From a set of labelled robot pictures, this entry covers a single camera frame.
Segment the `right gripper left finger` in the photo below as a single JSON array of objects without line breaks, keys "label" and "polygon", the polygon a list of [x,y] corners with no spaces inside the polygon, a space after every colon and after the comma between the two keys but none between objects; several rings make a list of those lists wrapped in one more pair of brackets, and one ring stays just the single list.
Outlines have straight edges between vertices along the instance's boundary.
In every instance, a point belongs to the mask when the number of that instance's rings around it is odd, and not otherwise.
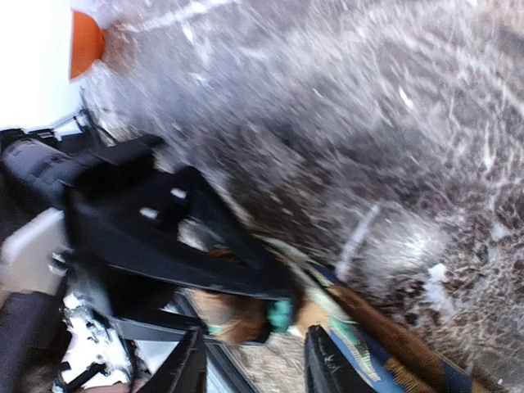
[{"label": "right gripper left finger", "polygon": [[[174,174],[152,171],[117,192],[65,195],[73,247],[103,263],[138,275],[257,299],[290,299],[289,268],[240,223],[202,173],[186,166]],[[239,261],[221,262],[177,239],[179,224],[193,219],[223,241]]]}]

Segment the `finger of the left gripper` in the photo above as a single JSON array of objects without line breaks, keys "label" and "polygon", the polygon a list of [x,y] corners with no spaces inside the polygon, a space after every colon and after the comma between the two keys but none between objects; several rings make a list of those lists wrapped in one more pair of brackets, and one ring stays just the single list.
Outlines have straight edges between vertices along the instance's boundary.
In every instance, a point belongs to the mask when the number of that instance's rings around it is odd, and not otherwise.
[{"label": "finger of the left gripper", "polygon": [[308,328],[304,346],[306,392],[379,392],[338,335],[320,325]]}]

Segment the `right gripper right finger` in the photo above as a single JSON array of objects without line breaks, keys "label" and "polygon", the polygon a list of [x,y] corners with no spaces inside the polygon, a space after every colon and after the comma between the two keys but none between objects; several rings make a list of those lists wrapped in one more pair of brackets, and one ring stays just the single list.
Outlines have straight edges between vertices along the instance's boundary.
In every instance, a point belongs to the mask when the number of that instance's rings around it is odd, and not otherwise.
[{"label": "right gripper right finger", "polygon": [[142,386],[143,393],[206,392],[207,360],[202,330],[189,329],[165,362]]}]

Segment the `brown green patterned tie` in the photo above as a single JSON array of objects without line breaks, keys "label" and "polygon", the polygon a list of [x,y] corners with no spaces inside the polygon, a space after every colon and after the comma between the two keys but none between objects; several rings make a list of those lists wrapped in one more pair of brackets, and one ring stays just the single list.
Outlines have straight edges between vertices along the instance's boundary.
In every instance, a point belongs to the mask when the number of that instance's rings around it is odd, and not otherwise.
[{"label": "brown green patterned tie", "polygon": [[230,346],[295,331],[305,344],[313,325],[338,335],[379,392],[493,392],[495,388],[450,362],[361,296],[345,289],[300,252],[272,243],[290,268],[294,301],[262,301],[217,291],[192,290],[193,304],[213,338]]}]

